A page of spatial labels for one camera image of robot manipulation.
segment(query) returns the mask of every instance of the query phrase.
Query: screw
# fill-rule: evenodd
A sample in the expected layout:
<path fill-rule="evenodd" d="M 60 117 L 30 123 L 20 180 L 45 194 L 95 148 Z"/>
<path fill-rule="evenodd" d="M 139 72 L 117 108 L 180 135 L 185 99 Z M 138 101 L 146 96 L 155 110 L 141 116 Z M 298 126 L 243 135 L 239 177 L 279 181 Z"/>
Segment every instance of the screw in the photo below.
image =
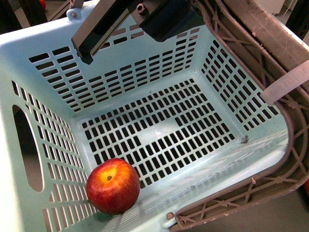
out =
<path fill-rule="evenodd" d="M 72 12 L 71 15 L 72 15 L 73 18 L 77 18 L 77 13 L 76 12 Z"/>
<path fill-rule="evenodd" d="M 169 213 L 166 214 L 167 220 L 171 220 L 173 217 L 175 217 L 175 215 L 172 212 L 169 212 Z"/>
<path fill-rule="evenodd" d="M 142 3 L 137 5 L 136 10 L 137 10 L 137 13 L 139 13 L 140 15 L 146 14 L 147 12 L 145 5 Z"/>

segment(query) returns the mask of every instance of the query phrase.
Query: oval hole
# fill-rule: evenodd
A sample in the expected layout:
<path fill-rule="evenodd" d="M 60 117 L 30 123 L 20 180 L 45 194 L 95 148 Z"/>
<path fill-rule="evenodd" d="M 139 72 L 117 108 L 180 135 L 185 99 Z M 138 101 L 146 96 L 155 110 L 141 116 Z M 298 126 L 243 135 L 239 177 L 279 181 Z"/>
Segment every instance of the oval hole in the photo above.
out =
<path fill-rule="evenodd" d="M 30 125 L 25 113 L 18 106 L 13 106 L 13 113 L 28 183 L 33 190 L 41 192 L 43 189 L 41 164 Z"/>

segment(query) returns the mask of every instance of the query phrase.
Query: red apple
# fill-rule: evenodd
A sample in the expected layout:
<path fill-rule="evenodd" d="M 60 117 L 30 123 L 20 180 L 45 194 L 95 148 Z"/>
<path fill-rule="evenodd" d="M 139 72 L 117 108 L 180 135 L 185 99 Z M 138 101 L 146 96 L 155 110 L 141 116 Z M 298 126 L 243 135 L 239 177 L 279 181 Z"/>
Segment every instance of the red apple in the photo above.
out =
<path fill-rule="evenodd" d="M 131 208 L 139 196 L 139 176 L 124 160 L 110 159 L 92 171 L 86 192 L 92 205 L 99 211 L 121 214 Z"/>
<path fill-rule="evenodd" d="M 46 2 L 45 2 L 45 0 L 40 0 L 40 4 L 41 4 L 43 10 L 45 10 L 45 8 L 46 8 Z"/>
<path fill-rule="evenodd" d="M 304 188 L 309 197 L 309 179 L 304 183 Z"/>

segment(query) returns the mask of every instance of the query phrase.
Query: plastic basket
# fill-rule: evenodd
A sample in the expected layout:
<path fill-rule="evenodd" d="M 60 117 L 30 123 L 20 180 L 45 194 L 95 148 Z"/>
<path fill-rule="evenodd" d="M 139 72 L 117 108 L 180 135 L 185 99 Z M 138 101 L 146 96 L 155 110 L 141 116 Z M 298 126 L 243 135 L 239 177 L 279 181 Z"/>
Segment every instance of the plastic basket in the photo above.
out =
<path fill-rule="evenodd" d="M 286 151 L 280 111 L 206 26 L 158 43 L 129 17 L 91 65 L 82 63 L 70 40 L 95 4 L 77 19 L 0 36 L 6 231 L 162 231 L 176 223 L 167 213 L 274 166 Z M 38 158 L 18 142 L 17 110 Z M 131 209 L 108 216 L 88 202 L 85 184 L 114 157 L 133 165 L 142 189 Z"/>

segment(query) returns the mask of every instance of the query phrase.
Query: white strap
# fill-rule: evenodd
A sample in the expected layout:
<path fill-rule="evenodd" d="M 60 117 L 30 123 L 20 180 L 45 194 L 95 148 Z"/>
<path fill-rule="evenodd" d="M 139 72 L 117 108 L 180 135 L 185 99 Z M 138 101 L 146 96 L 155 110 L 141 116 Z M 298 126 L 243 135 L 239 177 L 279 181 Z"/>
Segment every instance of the white strap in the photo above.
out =
<path fill-rule="evenodd" d="M 261 98 L 268 105 L 273 105 L 284 95 L 309 80 L 309 60 L 297 66 L 280 79 L 272 83 L 262 93 Z"/>

